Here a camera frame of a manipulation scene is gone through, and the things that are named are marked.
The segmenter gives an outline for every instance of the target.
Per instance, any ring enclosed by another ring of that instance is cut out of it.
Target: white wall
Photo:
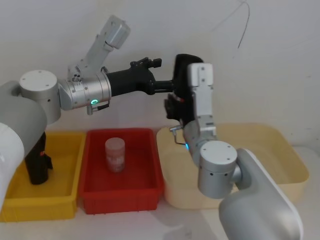
[[[176,54],[214,64],[217,122],[262,122],[294,144],[318,146],[320,135],[320,1],[248,0],[2,0],[0,84],[45,69],[59,78],[83,57],[111,14],[131,34],[107,61],[111,71],[143,57],[162,58],[157,80],[172,77]],[[64,112],[50,129],[161,127],[166,94],[115,97],[107,110]]]

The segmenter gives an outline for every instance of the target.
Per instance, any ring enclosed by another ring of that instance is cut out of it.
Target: red plastic bin
[[[122,172],[108,170],[105,142],[110,138],[122,138],[125,142]],[[78,191],[87,214],[155,210],[163,190],[151,129],[100,129],[87,133]]]

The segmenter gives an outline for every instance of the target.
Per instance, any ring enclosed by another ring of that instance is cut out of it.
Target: green led light
[[[92,101],[91,101],[91,104],[92,105],[95,105],[95,104],[97,104],[99,101],[97,100],[97,99],[93,99]]]

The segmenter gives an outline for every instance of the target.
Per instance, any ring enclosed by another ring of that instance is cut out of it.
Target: beige plastic bin
[[[309,172],[279,131],[257,123],[224,123],[217,125],[217,136],[236,149],[251,150],[292,202],[301,197]],[[181,130],[177,139],[184,142]],[[221,200],[208,198],[198,190],[198,168],[185,146],[175,144],[169,128],[162,128],[156,140],[166,201],[180,209],[217,208]]]

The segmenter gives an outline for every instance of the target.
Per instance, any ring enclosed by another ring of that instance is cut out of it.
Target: white table
[[[310,173],[304,196],[296,204],[304,224],[304,240],[320,236],[320,157],[295,147]],[[1,223],[1,240],[228,240],[218,210],[179,210],[161,200],[157,210],[86,215],[75,219]]]

